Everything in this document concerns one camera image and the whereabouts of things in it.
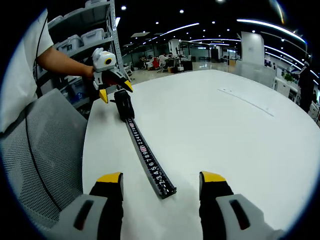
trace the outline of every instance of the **gray mesh chair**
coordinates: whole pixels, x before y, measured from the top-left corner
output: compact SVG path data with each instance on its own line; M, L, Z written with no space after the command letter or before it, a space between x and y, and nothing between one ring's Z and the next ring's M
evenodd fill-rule
M29 105L0 137L2 164L12 191L44 234L58 222L60 211L83 193L86 127L87 120L54 89Z

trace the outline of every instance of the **black cable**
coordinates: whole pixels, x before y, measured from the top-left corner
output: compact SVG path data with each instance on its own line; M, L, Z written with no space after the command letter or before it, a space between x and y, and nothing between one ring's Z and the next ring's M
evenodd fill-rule
M39 36L38 44L36 46L36 53L35 53L35 81L36 82L38 81L38 69L37 69L37 65L38 65L37 62L38 61L37 61L37 58L38 58L40 39L41 39L42 33L43 33L44 29L45 29L45 25L46 25L47 19L48 19L48 16L46 16L46 18L44 20L44 24L43 24L43 27L42 27L42 30L41 30L41 33L40 33L40 36ZM32 149L31 149L31 143L30 143L29 131L28 131L28 120L27 120L28 106L25 107L24 116L25 116L25 133L26 133L26 138L27 138L27 141L28 141L29 151L30 151L30 154L31 154L31 158L32 158L32 162L33 162L35 171L39 176L39 179L40 179L40 181L41 181L41 183L43 185L43 188L44 188L46 194L49 196L49 198L51 199L52 203L56 206L56 208L59 210L59 212L61 212L62 211L61 207L57 204L57 202L55 201L54 197L49 192L49 190L48 190L43 178L40 175L39 169L38 169L37 164L36 164L36 159L35 159L34 153L33 153Z
M36 159L35 159L35 156L34 156L34 153L32 152L32 149L31 149L31 143L30 143L30 138L29 138L29 132L28 132L28 121L27 121L27 115L28 115L28 106L25 108L24 110L24 115L25 115L25 132L26 132L26 138L27 138L27 141L28 141L28 146L29 146L29 151L30 151L30 154L31 154L31 158L32 158L32 162L33 162L33 165L34 165L34 168L35 168L35 171L36 173L38 174L39 176L39 179L43 185L43 188L46 192L46 194L49 196L49 198L51 199L52 203L56 206L56 208L59 210L59 212L61 212L61 207L57 204L57 202L55 201L54 197L51 195L51 193L49 192L44 180L42 179L41 175L40 175L40 172L39 172L39 169L37 167L37 164L36 164Z

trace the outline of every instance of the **linear ceiling light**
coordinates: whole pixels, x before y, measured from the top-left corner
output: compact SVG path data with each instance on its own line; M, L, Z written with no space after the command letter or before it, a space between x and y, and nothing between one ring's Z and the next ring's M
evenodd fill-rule
M167 32L166 32L166 33L164 33L164 34L161 34L161 35L160 35L160 37L161 37L161 36L163 36L163 35L165 35L165 34L169 34L169 33L172 33L172 32L174 32L174 31L177 31L177 30L180 30L180 29L184 29L184 28L188 28L188 27L192 27L192 26L195 26L195 25L199 25L199 23L194 23L194 24L190 24L190 25L186 25L186 26L178 27L178 28L176 28L176 29L173 29L173 30L167 31Z
M303 40L301 37L299 37L298 35L294 34L293 32L285 29L285 28L282 28L280 26L277 26L277 25L273 25L273 24L270 24L270 23L267 23L267 22L263 22L263 21L255 21L255 20L248 20L248 19L237 19L237 22L241 22L241 23L249 23L249 24L259 24L259 25L264 25L264 26L267 26L267 27L270 27L270 28L273 28L273 29L277 29L281 32L284 32L296 39L299 39L301 42L304 42L305 44L306 41Z
M293 65L293 66L296 67L297 69L301 70L300 67L294 65L292 62L289 62L288 60L285 60L285 59L282 58L282 57L279 57L279 56L274 55L274 54L272 54L272 53L270 53L270 52L267 52L267 51L266 51L265 53L266 53L266 54L269 54L269 55L271 55L271 56L274 56L274 57L276 57L276 58L278 58L278 59L281 59L282 61L285 61L285 62L287 62L288 64Z
M319 77L318 77L318 75L317 75L317 74L315 74L315 72L314 72L314 71L310 70L310 72L311 72L311 73L313 73L317 78L319 78Z
M116 27L118 27L119 21L120 21L120 17L116 17L115 18L115 26Z
M286 56L288 56L289 58L292 58L293 60L295 60L297 63L300 63L301 65L304 65L301 61L299 61L298 59L294 58L293 56L291 56L291 55L289 55L289 54L287 54L287 53L285 53L285 52L283 52L283 51L280 51L280 50L278 50L278 49L275 49L275 48L273 48L273 47L266 46L266 45L264 45L264 47L265 47L265 48L268 48L268 49L272 49L272 50L274 50L274 51L277 51L277 52L279 52L279 53L281 53L281 54L283 54L283 55L286 55Z
M237 40L237 39L225 39L225 38L206 38L206 39L196 39L196 40L192 40L192 42L194 41L212 41L212 40L221 40L221 41L237 41L237 42L241 42L241 40Z
M226 43L210 43L210 45L226 45L226 46L229 46L230 44L226 44Z

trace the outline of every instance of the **white tabletop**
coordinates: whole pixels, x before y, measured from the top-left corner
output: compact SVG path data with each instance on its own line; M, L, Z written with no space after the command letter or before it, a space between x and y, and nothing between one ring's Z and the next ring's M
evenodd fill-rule
M272 228L294 224L320 167L319 127L299 106L218 70L157 78L133 90L135 122L177 192L157 197L116 105L96 100L84 141L83 192L102 175L123 172L121 239L202 239L200 171L225 177Z

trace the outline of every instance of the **office floor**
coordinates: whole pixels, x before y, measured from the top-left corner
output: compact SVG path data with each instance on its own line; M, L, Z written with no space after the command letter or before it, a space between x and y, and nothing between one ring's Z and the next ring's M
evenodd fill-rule
M234 66L228 66L225 62L214 63L209 61L197 61L192 63L193 71L199 70L219 70L227 73L233 73L235 71ZM174 73L169 73L167 71L157 72L156 70L136 70L133 71L131 79L132 84L139 84L151 79L162 78L165 76L173 75Z

